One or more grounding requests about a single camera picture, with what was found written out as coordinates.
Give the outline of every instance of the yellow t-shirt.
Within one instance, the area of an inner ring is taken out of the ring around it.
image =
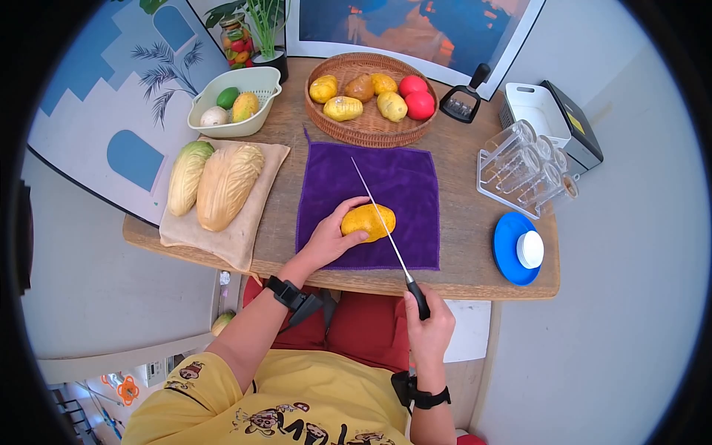
[[[228,365],[203,352],[141,404],[122,443],[409,444],[391,375],[332,352],[270,350],[242,394]]]

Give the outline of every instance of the blue plate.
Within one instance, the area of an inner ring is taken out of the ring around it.
[[[497,268],[504,278],[517,286],[531,284],[541,269],[541,266],[527,269],[517,258],[517,240],[530,230],[536,231],[534,224],[518,211],[504,214],[494,229],[492,238],[494,262],[497,263]]]

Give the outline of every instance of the knife handle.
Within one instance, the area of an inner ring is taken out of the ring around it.
[[[420,291],[417,283],[412,281],[411,283],[406,283],[408,290],[415,297],[415,301],[418,302],[418,314],[420,314],[420,319],[425,320],[430,318],[430,308],[428,307],[428,302],[425,301],[425,295]]]

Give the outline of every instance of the glass jar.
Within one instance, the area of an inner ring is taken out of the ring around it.
[[[221,46],[230,69],[251,67],[255,46],[250,27],[245,23],[245,13],[228,16],[220,20],[219,25]]]

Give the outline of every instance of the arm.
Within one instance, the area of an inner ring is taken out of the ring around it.
[[[277,278],[282,281],[289,280],[301,288],[312,272],[331,263],[346,250],[368,238],[364,231],[341,236],[341,221],[344,215],[354,206],[368,201],[368,197],[355,197],[339,204],[331,215],[316,226],[304,248],[277,272]],[[207,352],[219,355],[225,360],[243,393],[249,388],[258,366],[267,355],[287,312],[287,308],[275,300],[274,292],[266,288],[252,303],[235,315],[206,349]]]
[[[440,394],[446,386],[443,358],[455,331],[455,316],[437,292],[423,285],[421,289],[430,307],[430,318],[420,320],[415,297],[405,292],[408,338],[418,375],[418,390]],[[416,445],[455,444],[457,438],[450,405],[442,403],[431,409],[413,408],[410,441]]]

